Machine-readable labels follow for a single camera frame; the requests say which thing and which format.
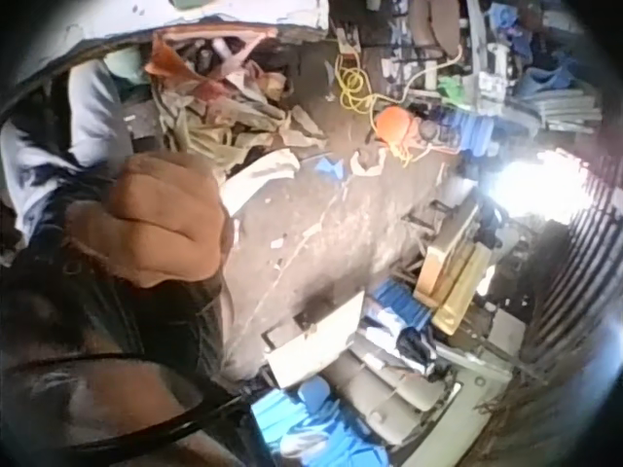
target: yellow cable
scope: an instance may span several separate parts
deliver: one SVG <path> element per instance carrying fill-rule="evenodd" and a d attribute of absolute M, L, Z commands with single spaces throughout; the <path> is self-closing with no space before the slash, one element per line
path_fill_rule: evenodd
<path fill-rule="evenodd" d="M 374 131 L 376 131 L 377 126 L 374 123 L 374 106 L 378 100 L 384 100 L 392 104 L 402 104 L 407 100 L 407 96 L 409 95 L 409 89 L 417 78 L 423 76 L 429 71 L 440 70 L 442 68 L 454 65 L 460 60 L 462 55 L 463 49 L 461 46 L 458 46 L 458 54 L 456 57 L 451 58 L 444 63 L 440 63 L 432 68 L 423 69 L 413 75 L 405 85 L 405 89 L 402 93 L 402 98 L 398 100 L 394 99 L 393 97 L 389 97 L 388 95 L 380 94 L 378 92 L 372 92 L 370 77 L 368 76 L 368 73 L 366 73 L 366 71 L 361 68 L 361 60 L 358 54 L 354 55 L 354 67 L 345 67 L 345 57 L 342 54 L 338 54 L 335 60 L 335 77 L 338 81 L 338 85 L 340 85 L 340 105 L 342 105 L 342 107 L 347 110 L 356 112 L 357 114 L 367 114 L 370 119 L 370 126 Z M 389 149 L 395 157 L 403 161 L 403 163 L 405 163 L 406 165 L 410 162 L 418 161 L 419 159 L 427 155 L 431 150 L 433 150 L 434 147 L 431 145 L 427 145 L 426 148 L 424 148 L 423 153 L 417 156 L 415 159 L 404 147 L 399 148 L 395 145 L 391 145 Z"/>

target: person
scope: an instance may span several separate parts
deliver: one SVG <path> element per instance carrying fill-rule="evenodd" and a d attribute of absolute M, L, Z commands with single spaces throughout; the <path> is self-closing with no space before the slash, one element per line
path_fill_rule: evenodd
<path fill-rule="evenodd" d="M 0 132 L 16 227 L 27 245 L 1 278 L 0 371 L 119 352 L 217 377 L 232 321 L 221 273 L 232 236 L 208 162 L 171 152 L 133 155 L 101 60 L 70 71 L 68 100 L 68 151 L 55 147 L 37 95 Z M 88 401 L 77 405 L 74 391 L 66 405 L 78 412 L 98 406 L 97 417 L 113 426 L 110 436 L 183 412 L 157 372 L 100 368 L 87 379 Z M 35 382 L 52 387 L 50 377 Z M 3 413 L 14 402 L 7 393 Z M 28 451 L 28 441 L 20 443 Z M 176 448 L 180 465 L 240 465 L 203 433 Z M 170 457 L 165 465 L 176 464 Z"/>

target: fist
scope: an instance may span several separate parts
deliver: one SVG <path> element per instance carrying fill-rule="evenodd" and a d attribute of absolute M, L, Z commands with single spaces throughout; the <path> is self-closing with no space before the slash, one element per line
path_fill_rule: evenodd
<path fill-rule="evenodd" d="M 184 153 L 130 158 L 104 202 L 75 201 L 69 241 L 138 287 L 213 276 L 231 248 L 229 216 L 209 163 Z"/>

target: concrete floor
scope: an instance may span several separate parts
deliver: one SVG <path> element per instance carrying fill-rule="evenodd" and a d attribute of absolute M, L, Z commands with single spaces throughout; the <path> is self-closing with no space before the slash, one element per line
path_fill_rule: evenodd
<path fill-rule="evenodd" d="M 327 88 L 317 84 L 326 83 L 323 61 L 333 59 L 334 49 L 304 50 L 295 99 L 327 134 L 330 158 L 349 167 L 370 127 L 367 117 L 342 109 L 337 100 L 328 102 Z M 444 159 L 432 153 L 403 167 L 390 157 L 380 177 L 356 177 L 348 170 L 342 183 L 316 172 L 316 163 L 303 162 L 294 180 L 271 182 L 237 216 L 240 242 L 225 269 L 236 314 L 227 344 L 229 377 L 257 372 L 265 353 L 261 335 L 284 318 L 311 301 L 348 298 L 414 248 L 413 227 L 400 218 L 434 198 Z M 321 232 L 305 237 L 315 224 Z M 283 246 L 272 249 L 281 237 Z"/>

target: orange hard hat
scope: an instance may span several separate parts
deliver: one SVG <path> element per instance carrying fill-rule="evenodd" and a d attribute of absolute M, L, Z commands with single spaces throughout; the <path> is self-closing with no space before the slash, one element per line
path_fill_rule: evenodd
<path fill-rule="evenodd" d="M 391 105 L 376 120 L 377 136 L 387 144 L 404 144 L 415 129 L 414 116 L 409 111 Z"/>

